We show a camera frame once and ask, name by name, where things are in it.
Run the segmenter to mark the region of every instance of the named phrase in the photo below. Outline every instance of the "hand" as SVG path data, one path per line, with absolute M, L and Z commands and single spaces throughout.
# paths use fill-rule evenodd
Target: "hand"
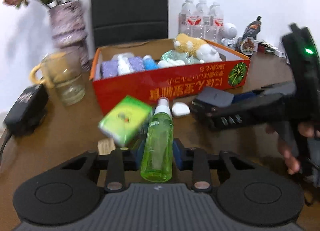
M 310 122 L 303 122 L 298 125 L 298 131 L 305 137 L 314 137 L 314 126 Z M 275 130 L 267 125 L 266 133 L 274 133 Z M 317 137 L 320 137 L 320 132 L 317 131 Z M 300 162 L 292 155 L 291 147 L 280 137 L 278 137 L 278 151 L 284 157 L 285 164 L 288 167 L 289 174 L 295 174 L 300 170 Z

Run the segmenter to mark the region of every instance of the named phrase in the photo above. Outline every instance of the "flower vase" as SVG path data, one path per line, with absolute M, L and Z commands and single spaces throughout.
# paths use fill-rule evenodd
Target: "flower vase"
M 87 33 L 81 3 L 74 1 L 57 5 L 49 10 L 49 17 L 55 47 L 62 51 L 78 49 L 82 69 L 90 70 Z

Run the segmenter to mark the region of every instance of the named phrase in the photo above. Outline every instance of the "black power adapter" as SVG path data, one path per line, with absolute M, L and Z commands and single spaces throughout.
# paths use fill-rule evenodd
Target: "black power adapter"
M 24 136 L 34 132 L 47 114 L 48 94 L 44 85 L 25 89 L 4 119 L 6 129 L 1 138 L 0 163 L 3 150 L 11 136 Z

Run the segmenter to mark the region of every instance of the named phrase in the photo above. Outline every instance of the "plush toy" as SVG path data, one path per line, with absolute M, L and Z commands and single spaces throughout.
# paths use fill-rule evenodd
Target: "plush toy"
M 173 41 L 176 51 L 180 53 L 189 53 L 204 62 L 221 61 L 219 53 L 209 45 L 205 40 L 193 38 L 186 34 L 178 34 Z

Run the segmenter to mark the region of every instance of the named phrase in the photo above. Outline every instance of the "plastic water bottle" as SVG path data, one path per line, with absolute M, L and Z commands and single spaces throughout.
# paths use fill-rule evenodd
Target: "plastic water bottle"
M 209 8 L 207 0 L 199 0 L 196 5 L 198 15 L 201 17 L 201 23 L 193 26 L 193 37 L 205 39 L 207 27 L 210 25 Z
M 155 63 L 153 58 L 150 55 L 143 57 L 143 63 L 146 70 L 157 69 L 158 65 Z
M 150 121 L 141 162 L 141 177 L 151 182 L 165 182 L 172 177 L 173 122 L 169 100 L 160 98 Z
M 213 2 L 213 5 L 210 6 L 210 26 L 213 25 L 216 26 L 217 34 L 223 28 L 223 12 L 218 2 Z
M 196 6 L 193 4 L 193 0 L 186 0 L 182 5 L 181 13 L 179 14 L 179 33 L 192 36 L 193 17 L 195 13 Z

